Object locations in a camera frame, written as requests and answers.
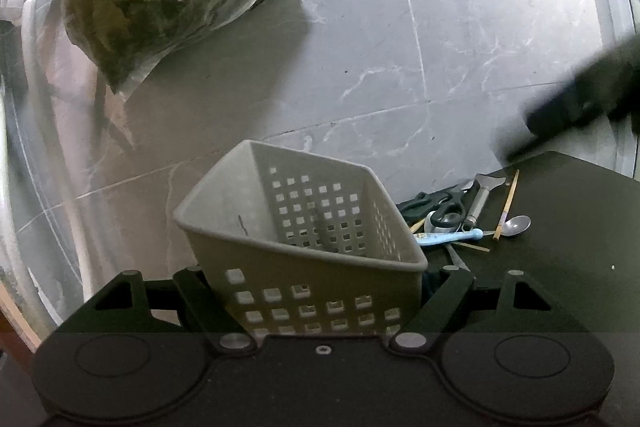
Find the metal spoon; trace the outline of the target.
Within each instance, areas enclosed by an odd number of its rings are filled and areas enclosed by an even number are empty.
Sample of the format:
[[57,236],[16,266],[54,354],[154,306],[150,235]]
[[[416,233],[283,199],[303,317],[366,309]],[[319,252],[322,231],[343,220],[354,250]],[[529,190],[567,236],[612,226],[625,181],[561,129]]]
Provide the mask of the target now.
[[501,225],[491,233],[491,236],[496,239],[502,236],[512,237],[526,232],[531,225],[532,220],[530,220],[528,216],[515,216],[501,223]]

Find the wooden chopstick with purple band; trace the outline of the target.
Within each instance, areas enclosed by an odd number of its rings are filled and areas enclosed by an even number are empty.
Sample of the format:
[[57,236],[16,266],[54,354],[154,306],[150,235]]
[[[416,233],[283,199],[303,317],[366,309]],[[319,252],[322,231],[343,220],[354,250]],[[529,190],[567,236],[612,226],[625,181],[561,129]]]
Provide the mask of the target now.
[[503,225],[506,224],[506,218],[508,217],[509,211],[511,209],[516,188],[518,187],[518,179],[520,179],[520,169],[516,169],[516,171],[514,173],[514,176],[513,176],[513,179],[512,179],[512,182],[510,184],[508,196],[506,196],[506,202],[503,205],[502,213],[500,215],[500,219],[498,221],[498,225],[496,226],[494,235],[492,236],[492,239],[494,241],[498,241],[500,239],[500,236],[502,234]]

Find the blue cartoon handle spoon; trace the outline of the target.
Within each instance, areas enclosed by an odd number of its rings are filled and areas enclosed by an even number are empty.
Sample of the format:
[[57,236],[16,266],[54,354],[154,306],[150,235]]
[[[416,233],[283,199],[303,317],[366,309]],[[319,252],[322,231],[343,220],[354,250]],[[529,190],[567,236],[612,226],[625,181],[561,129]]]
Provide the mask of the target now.
[[436,246],[454,242],[462,242],[469,239],[470,241],[479,241],[484,237],[481,229],[473,229],[466,232],[449,232],[449,233],[418,233],[413,235],[416,243],[420,246]]

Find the dark green kitchen scissors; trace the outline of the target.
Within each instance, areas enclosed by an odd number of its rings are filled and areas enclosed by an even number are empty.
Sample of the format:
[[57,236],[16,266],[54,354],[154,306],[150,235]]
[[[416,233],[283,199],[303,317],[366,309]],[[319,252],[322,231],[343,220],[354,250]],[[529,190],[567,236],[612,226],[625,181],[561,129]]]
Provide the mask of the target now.
[[397,209],[407,225],[415,225],[423,218],[435,227],[455,227],[466,217],[463,192],[455,188],[445,188],[434,193],[420,192],[413,199],[397,204]]

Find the steel handle peeler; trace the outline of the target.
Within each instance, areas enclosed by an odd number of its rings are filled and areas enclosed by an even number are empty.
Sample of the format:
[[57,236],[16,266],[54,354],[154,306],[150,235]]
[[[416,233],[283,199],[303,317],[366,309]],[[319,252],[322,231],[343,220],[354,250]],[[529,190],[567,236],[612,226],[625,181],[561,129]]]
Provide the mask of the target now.
[[475,181],[478,184],[478,190],[461,228],[461,230],[465,232],[475,228],[490,192],[503,185],[504,182],[506,182],[506,178],[504,176],[502,178],[496,178],[495,176],[487,176],[487,174],[479,173],[475,176]]

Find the white perforated utensil basket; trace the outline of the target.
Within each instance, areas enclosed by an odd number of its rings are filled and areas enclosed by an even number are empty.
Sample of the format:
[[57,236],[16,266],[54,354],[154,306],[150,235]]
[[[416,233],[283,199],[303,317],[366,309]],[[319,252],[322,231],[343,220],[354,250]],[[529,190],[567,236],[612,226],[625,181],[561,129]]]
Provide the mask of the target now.
[[243,141],[174,219],[256,339],[392,335],[421,309],[426,258],[367,167]]

